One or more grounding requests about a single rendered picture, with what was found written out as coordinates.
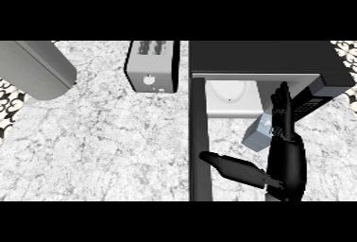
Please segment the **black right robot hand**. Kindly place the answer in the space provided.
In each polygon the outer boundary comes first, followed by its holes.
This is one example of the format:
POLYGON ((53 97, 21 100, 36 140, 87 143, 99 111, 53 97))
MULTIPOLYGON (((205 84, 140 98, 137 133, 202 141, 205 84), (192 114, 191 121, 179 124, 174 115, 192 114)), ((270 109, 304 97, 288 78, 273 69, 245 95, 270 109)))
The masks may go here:
POLYGON ((216 168, 224 179, 267 189, 267 199, 301 201, 307 184, 307 158, 303 138, 294 131, 294 107, 286 81, 272 94, 270 101, 273 108, 267 169, 260 169, 244 159, 211 151, 202 151, 199 159, 216 168))

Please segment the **dark grey microwave door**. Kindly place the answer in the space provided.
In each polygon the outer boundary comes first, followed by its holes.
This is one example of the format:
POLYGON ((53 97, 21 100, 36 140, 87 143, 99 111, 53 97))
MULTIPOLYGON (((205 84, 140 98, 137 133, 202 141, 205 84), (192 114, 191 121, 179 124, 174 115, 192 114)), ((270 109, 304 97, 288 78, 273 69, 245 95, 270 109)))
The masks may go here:
POLYGON ((211 201, 211 166, 199 159, 210 150, 205 78, 191 79, 189 89, 189 181, 191 201, 211 201))

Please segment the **black microwave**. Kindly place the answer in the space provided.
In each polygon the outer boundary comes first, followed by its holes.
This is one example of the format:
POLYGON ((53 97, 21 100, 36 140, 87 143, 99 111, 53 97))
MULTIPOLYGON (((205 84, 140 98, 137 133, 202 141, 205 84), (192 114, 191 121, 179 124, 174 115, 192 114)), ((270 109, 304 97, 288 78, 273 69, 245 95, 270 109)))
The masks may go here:
POLYGON ((301 119, 354 85, 328 41, 191 41, 191 76, 257 82, 264 112, 270 95, 289 85, 294 118, 301 119))

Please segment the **white toaster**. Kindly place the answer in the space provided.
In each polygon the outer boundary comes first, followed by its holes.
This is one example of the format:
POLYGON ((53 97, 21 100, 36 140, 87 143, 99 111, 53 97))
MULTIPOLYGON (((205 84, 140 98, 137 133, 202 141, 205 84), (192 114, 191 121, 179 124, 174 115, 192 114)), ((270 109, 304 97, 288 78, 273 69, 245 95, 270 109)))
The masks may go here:
POLYGON ((180 42, 131 41, 124 73, 137 93, 174 94, 179 88, 180 42))

